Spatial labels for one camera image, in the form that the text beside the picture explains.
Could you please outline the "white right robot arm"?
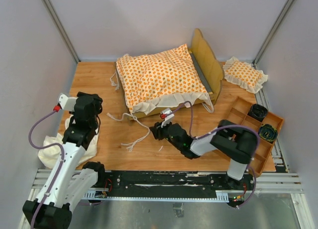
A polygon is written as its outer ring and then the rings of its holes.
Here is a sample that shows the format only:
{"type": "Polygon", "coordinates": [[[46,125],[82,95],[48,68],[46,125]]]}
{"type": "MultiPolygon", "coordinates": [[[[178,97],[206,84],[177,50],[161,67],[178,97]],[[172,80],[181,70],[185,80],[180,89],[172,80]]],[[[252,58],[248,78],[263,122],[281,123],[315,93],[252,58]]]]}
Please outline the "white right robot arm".
{"type": "Polygon", "coordinates": [[[166,139],[188,159],[219,150],[230,158],[225,183],[230,189],[237,189],[243,183],[243,175],[259,146],[258,133],[244,125],[221,120],[218,127],[203,136],[191,137],[179,124],[161,122],[150,127],[156,140],[166,139]]]}

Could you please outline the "duck print bed cover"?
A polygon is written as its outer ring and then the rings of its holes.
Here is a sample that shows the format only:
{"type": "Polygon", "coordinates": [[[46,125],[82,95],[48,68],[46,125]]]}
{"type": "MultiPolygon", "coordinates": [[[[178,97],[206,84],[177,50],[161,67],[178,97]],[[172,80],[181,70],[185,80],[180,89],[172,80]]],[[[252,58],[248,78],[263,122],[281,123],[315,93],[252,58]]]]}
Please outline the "duck print bed cover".
{"type": "Polygon", "coordinates": [[[128,108],[122,118],[137,120],[138,112],[150,115],[181,104],[190,107],[197,99],[208,112],[214,111],[186,44],[153,55],[125,54],[116,61],[116,75],[128,108]]]}

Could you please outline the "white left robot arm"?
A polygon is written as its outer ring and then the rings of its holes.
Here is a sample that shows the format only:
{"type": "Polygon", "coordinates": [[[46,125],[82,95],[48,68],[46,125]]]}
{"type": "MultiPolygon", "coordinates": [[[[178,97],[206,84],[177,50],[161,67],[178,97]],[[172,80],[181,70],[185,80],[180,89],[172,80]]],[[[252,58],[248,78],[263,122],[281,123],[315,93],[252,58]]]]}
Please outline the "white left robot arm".
{"type": "Polygon", "coordinates": [[[87,162],[76,179],[72,179],[80,159],[99,132],[102,103],[98,94],[59,95],[49,115],[62,109],[72,116],[62,143],[56,144],[60,153],[47,181],[37,197],[25,201],[22,207],[32,229],[67,229],[76,205],[89,188],[105,185],[105,167],[100,162],[87,162]]]}

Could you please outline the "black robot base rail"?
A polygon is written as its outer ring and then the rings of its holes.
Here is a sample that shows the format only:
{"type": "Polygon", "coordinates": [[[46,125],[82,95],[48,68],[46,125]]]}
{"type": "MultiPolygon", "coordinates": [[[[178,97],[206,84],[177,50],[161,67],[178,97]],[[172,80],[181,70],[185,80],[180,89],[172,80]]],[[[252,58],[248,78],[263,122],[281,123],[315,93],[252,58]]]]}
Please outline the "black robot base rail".
{"type": "MultiPolygon", "coordinates": [[[[30,199],[47,181],[49,170],[38,170],[30,199]]],[[[229,202],[247,199],[250,193],[302,193],[296,174],[265,173],[254,178],[247,173],[235,183],[225,173],[172,171],[106,171],[105,185],[92,186],[82,199],[95,204],[106,200],[229,202]]]]}

